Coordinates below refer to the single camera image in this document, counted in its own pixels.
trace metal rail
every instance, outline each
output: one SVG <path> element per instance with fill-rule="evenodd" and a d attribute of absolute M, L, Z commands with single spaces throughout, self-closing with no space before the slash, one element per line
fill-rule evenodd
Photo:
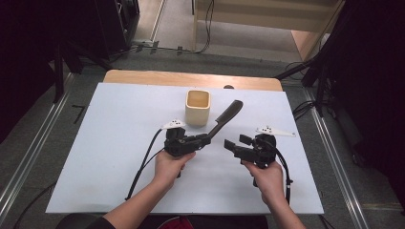
<path fill-rule="evenodd" d="M 33 164 L 35 163 L 41 152 L 42 146 L 47 140 L 47 137 L 51 132 L 54 123 L 59 117 L 59 114 L 62 111 L 63 106 L 65 105 L 66 100 L 69 96 L 71 85 L 74 83 L 74 80 L 75 76 L 72 73 L 69 73 L 65 78 L 65 93 L 62 95 L 58 103 L 52 105 L 50 111 L 48 112 L 48 115 L 39 128 L 39 131 L 36 133 L 36 136 L 33 139 L 28 151 L 18 165 L 18 168 L 14 172 L 14 175 L 7 184 L 6 188 L 3 190 L 0 196 L 0 226 L 4 222 L 7 213 L 9 212 L 12 204 L 17 198 L 21 187 L 23 186 Z"/>
<path fill-rule="evenodd" d="M 315 100 L 312 92 L 310 92 L 308 89 L 304 88 L 304 93 L 307 100 Z M 340 190 L 342 191 L 343 198 L 345 199 L 346 205 L 352 216 L 354 226 L 357 229 L 368 229 L 370 227 L 366 221 L 361 205 L 357 199 L 357 195 L 352 188 L 348 175 L 346 174 L 345 168 L 343 167 L 343 164 L 340 160 L 339 154 L 334 147 L 325 120 L 323 117 L 319 116 L 315 108 L 312 108 L 311 111 L 316 127 L 318 128 L 319 134 L 327 151 L 331 167 L 333 168 L 334 174 L 337 178 L 337 182 L 340 186 Z"/>

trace table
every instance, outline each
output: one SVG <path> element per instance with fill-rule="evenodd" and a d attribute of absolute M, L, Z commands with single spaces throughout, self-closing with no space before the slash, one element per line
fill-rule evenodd
<path fill-rule="evenodd" d="M 210 3 L 195 0 L 194 49 L 197 22 L 205 20 Z M 324 34 L 331 32 L 343 5 L 343 0 L 215 0 L 212 21 L 291 30 L 302 59 L 307 60 Z"/>
<path fill-rule="evenodd" d="M 222 89 L 224 85 L 232 85 L 237 90 Z M 264 85 L 278 92 L 253 90 Z M 187 135 L 208 133 L 216 125 L 214 120 L 234 99 L 241 99 L 245 105 L 215 135 L 212 143 L 187 163 L 181 178 L 152 214 L 268 214 L 246 168 L 223 147 L 225 138 L 241 144 L 239 134 L 256 135 L 256 127 L 264 122 L 296 133 L 296 137 L 276 137 L 294 180 L 292 209 L 297 214 L 323 214 L 287 97 L 280 91 L 278 80 L 138 71 L 109 71 L 104 82 L 97 86 L 47 213 L 103 213 L 122 203 L 155 131 L 171 121 L 171 117 L 182 119 L 185 94 L 195 87 L 210 91 L 211 113 L 205 127 L 184 127 Z M 262 107 L 268 103 L 271 107 Z M 157 137 L 152 153 L 161 148 L 163 141 L 163 135 Z M 152 160 L 134 193 L 153 174 Z"/>

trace black cable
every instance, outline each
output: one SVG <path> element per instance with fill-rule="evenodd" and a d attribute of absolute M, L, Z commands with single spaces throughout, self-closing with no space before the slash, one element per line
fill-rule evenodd
<path fill-rule="evenodd" d="M 154 155 L 152 155 L 152 157 L 146 162 L 146 164 L 143 166 L 142 170 L 146 167 L 146 165 L 149 164 L 149 162 L 151 162 L 151 160 L 158 154 L 160 153 L 160 151 L 162 151 L 164 148 L 161 148 L 161 150 L 157 151 Z"/>
<path fill-rule="evenodd" d="M 273 146 L 273 144 L 271 144 L 268 141 L 262 140 L 265 144 L 267 144 L 268 146 L 271 147 L 271 149 L 273 149 L 276 152 L 276 155 L 279 157 L 281 164 L 284 167 L 284 170 L 286 171 L 286 200 L 289 204 L 289 198 L 291 195 L 291 183 L 292 183 L 292 179 L 289 178 L 289 170 L 288 170 L 288 166 L 287 166 L 287 162 L 284 159 L 283 155 L 280 153 L 280 151 Z"/>
<path fill-rule="evenodd" d="M 329 229 L 329 228 L 334 229 L 334 227 L 331 225 L 331 223 L 330 223 L 329 221 L 327 221 L 327 219 L 326 219 L 324 216 L 322 216 L 322 215 L 318 215 L 318 216 L 319 216 L 319 218 L 321 219 L 322 223 L 324 224 L 325 228 L 327 228 L 327 229 Z"/>
<path fill-rule="evenodd" d="M 28 212 L 28 210 L 32 207 L 32 205 L 39 199 L 41 198 L 46 192 L 51 190 L 55 185 L 57 181 L 52 183 L 50 186 L 46 187 L 44 190 L 42 190 L 41 193 L 39 193 L 29 204 L 28 206 L 24 209 L 24 211 L 21 213 L 20 217 L 18 218 L 17 222 L 14 224 L 13 229 L 17 229 L 20 227 L 21 220 L 25 216 L 25 214 Z"/>
<path fill-rule="evenodd" d="M 108 63 L 108 64 L 112 64 L 112 63 L 118 61 L 124 54 L 125 54 L 125 52 L 120 52 L 120 53 L 117 53 L 117 54 L 112 54 L 112 55 L 110 55 L 110 56 L 115 56 L 115 55 L 117 55 L 117 57 L 114 58 L 114 59 L 112 59 L 112 60 L 110 60 L 110 61 L 108 61 L 107 63 Z M 89 66 L 96 66 L 96 65 L 98 65 L 98 64 L 95 63 L 95 62 L 87 62 L 87 60 L 90 60 L 89 58 L 79 58 L 79 60 L 80 60 L 80 62 L 83 64 L 83 66 L 89 67 Z"/>
<path fill-rule="evenodd" d="M 140 164 L 140 168 L 139 168 L 139 170 L 137 171 L 137 174 L 135 175 L 134 181 L 132 182 L 131 188 L 130 188 L 130 190 L 129 190 L 128 197 L 127 197 L 125 200 L 128 200 L 128 199 L 131 197 L 132 193 L 134 192 L 134 188 L 135 188 L 135 185 L 137 185 L 137 183 L 138 183 L 140 174 L 142 173 L 142 170 L 143 170 L 143 169 L 145 168 L 145 166 L 146 166 L 146 165 L 145 165 L 146 159 L 148 158 L 149 153 L 150 153 L 150 151 L 151 151 L 151 149 L 152 149 L 153 143 L 155 142 L 156 137 L 158 137 L 158 135 L 160 134 L 160 132 L 161 132 L 161 129 L 159 129 L 159 130 L 155 133 L 155 135 L 154 135 L 154 137 L 153 137 L 151 143 L 149 144 L 148 151 L 146 152 L 145 157 L 143 158 L 143 161 L 142 161 L 142 163 Z"/>
<path fill-rule="evenodd" d="M 205 29 L 206 29 L 206 35 L 207 35 L 205 46 L 202 48 L 202 50 L 200 50 L 196 53 L 205 52 L 209 48 L 209 43 L 211 42 L 211 22 L 212 22 L 212 15 L 214 14 L 214 5 L 215 5 L 214 0 L 212 0 L 208 6 L 208 9 L 207 9 L 206 15 L 205 15 Z M 208 25 L 207 20 L 208 20 L 209 9 L 211 9 L 211 15 L 210 15 L 209 25 Z"/>
<path fill-rule="evenodd" d="M 333 102 L 334 102 L 334 95 L 331 92 L 331 83 L 329 80 L 326 81 L 326 85 L 325 85 L 325 95 L 327 96 L 327 102 L 326 102 L 326 106 L 327 106 L 327 112 L 333 117 L 336 118 L 336 113 L 334 112 L 333 109 Z"/>
<path fill-rule="evenodd" d="M 300 104 L 292 111 L 292 113 L 293 113 L 293 114 L 297 113 L 297 111 L 301 108 L 301 106 L 308 105 L 308 104 L 313 103 L 313 102 L 315 102 L 315 101 L 314 101 L 314 100 L 310 100 L 310 101 L 305 101 L 305 102 L 300 103 Z"/>
<path fill-rule="evenodd" d="M 208 9 L 206 11 L 206 15 L 205 15 L 205 29 L 206 29 L 206 33 L 207 33 L 207 40 L 205 42 L 205 46 L 200 51 L 181 50 L 181 52 L 183 52 L 183 53 L 203 53 L 209 48 L 209 44 L 211 42 L 211 22 L 212 22 L 213 13 L 214 13 L 214 0 L 211 0 L 211 3 L 209 4 Z M 172 48 L 144 47 L 144 46 L 142 46 L 142 48 L 143 49 L 150 49 L 150 50 L 165 50 L 165 51 L 179 52 L 178 49 L 172 49 Z M 139 46 L 133 46 L 128 51 L 119 52 L 119 53 L 113 54 L 111 56 L 123 55 L 123 54 L 131 52 L 131 51 L 137 51 L 138 49 L 139 49 Z"/>
<path fill-rule="evenodd" d="M 284 71 L 286 71 L 290 65 L 293 65 L 293 64 L 303 64 L 303 63 L 304 63 L 304 62 L 291 62 L 291 63 L 287 64 L 287 65 L 284 67 Z M 299 78 L 294 78 L 294 77 L 292 77 L 292 75 L 289 75 L 288 77 L 291 78 L 291 79 L 293 79 L 293 80 L 301 80 L 301 79 L 299 79 Z"/>
<path fill-rule="evenodd" d="M 298 119 L 300 119 L 302 116 L 304 116 L 313 107 L 315 107 L 314 103 L 311 103 L 308 106 L 304 107 L 302 112 L 300 112 L 297 116 L 294 117 L 294 120 L 297 121 Z"/>

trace forearm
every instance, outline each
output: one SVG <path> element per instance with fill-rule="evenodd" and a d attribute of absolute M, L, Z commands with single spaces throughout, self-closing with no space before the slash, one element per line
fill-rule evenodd
<path fill-rule="evenodd" d="M 117 229 L 138 228 L 168 190 L 167 185 L 152 181 L 104 217 Z"/>
<path fill-rule="evenodd" d="M 289 207 L 285 198 L 270 201 L 267 206 L 280 228 L 306 228 L 301 220 L 297 217 L 297 215 L 295 215 L 295 213 Z"/>

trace right hand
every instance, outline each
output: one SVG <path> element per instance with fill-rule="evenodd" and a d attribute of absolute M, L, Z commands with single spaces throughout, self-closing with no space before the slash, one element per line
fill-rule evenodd
<path fill-rule="evenodd" d="M 285 198 L 283 169 L 277 161 L 271 162 L 265 169 L 260 169 L 255 164 L 244 160 L 242 163 L 256 179 L 257 186 L 262 192 L 262 200 L 266 205 Z"/>

